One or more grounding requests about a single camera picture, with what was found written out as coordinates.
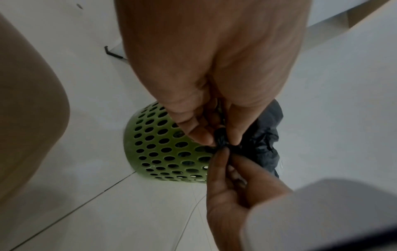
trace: hand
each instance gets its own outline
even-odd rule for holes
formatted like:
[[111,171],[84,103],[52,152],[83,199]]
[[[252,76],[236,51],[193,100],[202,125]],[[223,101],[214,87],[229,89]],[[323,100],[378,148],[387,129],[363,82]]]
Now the hand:
[[[291,190],[246,157],[218,151],[208,167],[207,220],[220,251],[241,251],[239,233],[250,208]],[[230,165],[232,172],[226,171]],[[238,179],[239,174],[245,182]]]
[[115,0],[128,60],[193,140],[214,142],[222,101],[227,136],[243,133],[284,86],[311,0]]

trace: leg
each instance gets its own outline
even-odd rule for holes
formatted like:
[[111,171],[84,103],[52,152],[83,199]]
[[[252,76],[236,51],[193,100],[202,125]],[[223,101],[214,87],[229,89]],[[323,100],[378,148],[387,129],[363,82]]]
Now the leg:
[[0,201],[35,173],[69,121],[58,78],[0,15]]

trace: green plastic trash can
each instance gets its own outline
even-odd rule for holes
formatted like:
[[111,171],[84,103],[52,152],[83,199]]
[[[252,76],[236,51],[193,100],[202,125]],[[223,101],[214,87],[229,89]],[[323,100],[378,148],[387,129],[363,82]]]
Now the green plastic trash can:
[[131,167],[156,180],[206,183],[212,154],[187,137],[157,102],[135,113],[124,132]]

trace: white tile floor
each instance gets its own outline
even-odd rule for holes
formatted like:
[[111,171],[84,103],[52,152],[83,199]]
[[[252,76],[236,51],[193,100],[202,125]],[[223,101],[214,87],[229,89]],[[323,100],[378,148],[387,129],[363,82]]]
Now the white tile floor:
[[[71,0],[0,2],[0,12],[54,69],[71,105],[65,135],[23,191],[0,208],[0,251],[174,250],[205,186],[132,174],[122,131],[154,99],[126,62],[104,53],[113,24],[97,22],[109,16],[95,16],[93,2],[80,2],[84,10]],[[276,147],[292,188],[345,177],[397,192],[396,11],[392,0],[353,29],[343,18],[309,29],[279,97],[285,119]],[[217,250],[205,200],[178,250]]]

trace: white cable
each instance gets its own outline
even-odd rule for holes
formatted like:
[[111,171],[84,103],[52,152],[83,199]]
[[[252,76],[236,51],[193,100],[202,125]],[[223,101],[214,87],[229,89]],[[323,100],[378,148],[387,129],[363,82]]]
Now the white cable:
[[191,216],[193,215],[194,210],[196,209],[196,207],[198,206],[198,204],[199,204],[206,196],[207,196],[207,195],[204,195],[204,196],[197,202],[197,204],[194,206],[193,210],[191,211],[191,213],[190,213],[190,215],[189,215],[189,218],[187,219],[186,225],[185,225],[185,227],[184,227],[183,230],[182,230],[181,236],[179,237],[179,240],[178,240],[178,242],[177,242],[177,245],[175,246],[174,251],[177,251],[179,242],[180,242],[181,239],[182,239],[183,233],[185,233],[187,224],[189,223],[190,218],[191,218]]

